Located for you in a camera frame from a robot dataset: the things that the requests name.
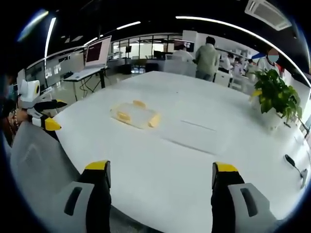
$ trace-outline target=led strip light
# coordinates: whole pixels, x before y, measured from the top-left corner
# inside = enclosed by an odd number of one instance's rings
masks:
[[[257,39],[265,42],[266,44],[270,45],[271,47],[275,48],[280,54],[282,54],[287,60],[290,61],[290,63],[292,63],[292,65],[298,70],[298,72],[302,75],[302,77],[306,80],[307,84],[309,85],[309,87],[311,87],[311,83],[309,82],[309,80],[307,79],[306,75],[302,72],[302,70],[296,65],[296,63],[289,57],[287,56],[282,50],[280,50],[277,46],[275,46],[274,44],[272,44],[270,41],[266,40],[265,38],[247,30],[244,28],[241,28],[239,26],[233,25],[231,23],[226,23],[223,21],[219,21],[219,20],[215,20],[215,19],[211,19],[211,18],[202,18],[202,17],[192,17],[192,16],[176,16],[176,19],[194,19],[194,20],[202,20],[202,21],[207,21],[207,22],[213,22],[213,23],[219,23],[219,24],[223,24],[232,28],[236,28],[238,30],[241,30],[245,33],[248,33],[254,37],[256,37]]]

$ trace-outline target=glass wall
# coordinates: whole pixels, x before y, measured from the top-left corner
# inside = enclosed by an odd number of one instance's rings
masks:
[[[148,59],[152,57],[152,36],[140,38],[139,59]]]
[[[169,36],[169,43],[168,43],[167,52],[175,52],[175,50],[174,50],[174,40],[175,39],[181,40],[182,36],[181,35],[170,35]]]
[[[112,58],[152,59],[154,51],[174,52],[174,39],[182,39],[182,35],[147,35],[115,41],[112,43]],[[126,46],[131,46],[130,53],[125,53]]]
[[[128,46],[128,40],[120,41],[120,58],[124,58],[127,56],[126,47]]]
[[[112,53],[113,53],[113,59],[120,58],[120,41],[114,42],[112,44]]]
[[[131,52],[129,58],[139,59],[139,37],[130,39]]]

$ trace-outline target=face mask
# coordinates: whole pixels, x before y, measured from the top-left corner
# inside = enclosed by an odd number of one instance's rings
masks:
[[[278,52],[276,49],[271,49],[268,52],[268,59],[270,62],[274,63],[278,60]]]
[[[268,55],[270,62],[276,62],[278,60],[278,55]]]

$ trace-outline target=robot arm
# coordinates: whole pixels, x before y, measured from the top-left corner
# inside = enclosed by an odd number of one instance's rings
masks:
[[[67,104],[61,100],[41,100],[40,99],[40,81],[22,80],[20,87],[20,107],[25,109],[28,114],[28,120],[36,126],[47,131],[55,131],[61,129],[61,126],[52,118],[43,114],[43,110],[55,109],[66,106]]]

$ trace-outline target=ceiling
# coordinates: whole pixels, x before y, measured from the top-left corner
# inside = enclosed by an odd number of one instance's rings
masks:
[[[301,16],[303,9],[298,11],[296,8],[299,1],[301,0],[296,0],[296,4],[293,6],[284,1],[270,0],[274,5],[278,5],[290,20],[295,20],[306,30],[307,28],[304,27],[307,25]],[[38,3],[28,4],[28,6],[31,5],[32,10],[27,11],[28,14],[20,10],[20,22],[15,25],[16,32],[22,29],[31,14],[39,8],[44,8],[50,13],[27,38],[25,44],[19,45],[18,50],[23,52],[20,53],[18,59],[23,60],[22,64],[29,65],[43,57],[46,33],[52,17],[57,17],[57,20],[50,40],[49,54],[82,45],[98,36],[99,29],[101,34],[111,34],[112,40],[147,33],[182,33],[183,30],[194,30],[237,41],[259,52],[267,50],[267,46],[263,42],[237,29],[205,21],[175,19],[175,16],[195,16],[221,20],[250,30],[275,44],[304,72],[309,72],[305,43],[300,37],[294,38],[294,35],[297,35],[296,28],[274,30],[262,21],[245,14],[247,3],[248,0],[193,0],[182,4],[167,0],[152,2],[144,0],[75,0],[74,2],[53,0],[41,1],[39,5]],[[119,31],[115,30],[119,26],[135,21],[141,21],[141,24]],[[64,43],[69,36],[72,40],[79,35],[83,35],[81,40]],[[281,57],[279,63],[291,72],[295,72],[295,68],[287,59]],[[300,75],[297,75],[296,78],[304,83],[304,79]]]

